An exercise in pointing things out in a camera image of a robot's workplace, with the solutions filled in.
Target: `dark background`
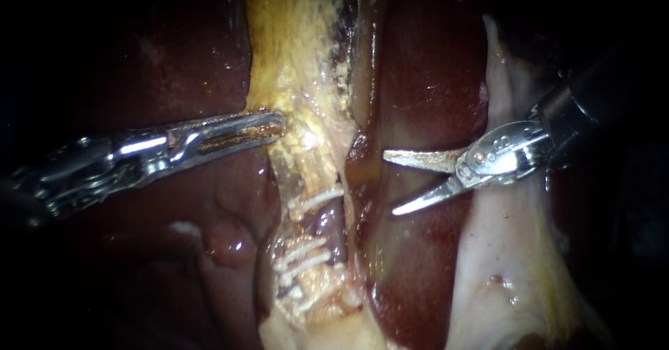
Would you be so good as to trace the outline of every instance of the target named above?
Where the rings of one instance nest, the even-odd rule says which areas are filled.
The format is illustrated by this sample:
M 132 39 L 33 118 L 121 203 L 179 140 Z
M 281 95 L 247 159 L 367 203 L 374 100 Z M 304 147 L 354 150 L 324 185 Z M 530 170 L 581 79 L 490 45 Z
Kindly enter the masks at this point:
M 0 172 L 36 160 L 78 136 L 85 98 L 71 77 L 99 69 L 96 51 L 149 0 L 0 0 Z M 558 219 L 579 234 L 568 265 L 622 349 L 664 342 L 669 308 L 669 148 L 666 141 L 662 0 L 484 0 L 515 53 L 568 68 L 614 41 L 634 51 L 634 99 L 571 171 L 556 176 Z M 91 131 L 100 131 L 94 126 Z M 94 296 L 65 267 L 75 262 L 52 229 L 0 232 L 0 291 L 12 324 L 0 333 L 30 347 L 79 347 L 102 338 L 86 317 Z

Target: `curved scissors blade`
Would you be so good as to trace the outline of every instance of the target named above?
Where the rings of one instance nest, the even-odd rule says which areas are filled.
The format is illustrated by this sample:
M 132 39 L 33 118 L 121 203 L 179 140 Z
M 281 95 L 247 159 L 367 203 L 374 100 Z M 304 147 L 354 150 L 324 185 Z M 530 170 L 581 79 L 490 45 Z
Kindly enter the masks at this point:
M 442 201 L 464 192 L 462 184 L 457 177 L 449 177 L 443 184 L 437 188 L 429 190 L 412 201 L 402 204 L 392 209 L 393 215 L 405 215 L 422 210 L 429 206 L 439 204 Z
M 425 192 L 419 197 L 392 209 L 393 215 L 405 215 L 433 206 L 442 201 L 462 193 L 466 189 L 460 182 L 456 172 L 456 163 L 469 148 L 447 150 L 447 151 L 410 151 L 410 150 L 385 150 L 383 159 L 402 166 L 426 169 L 428 171 L 454 174 L 443 184 Z

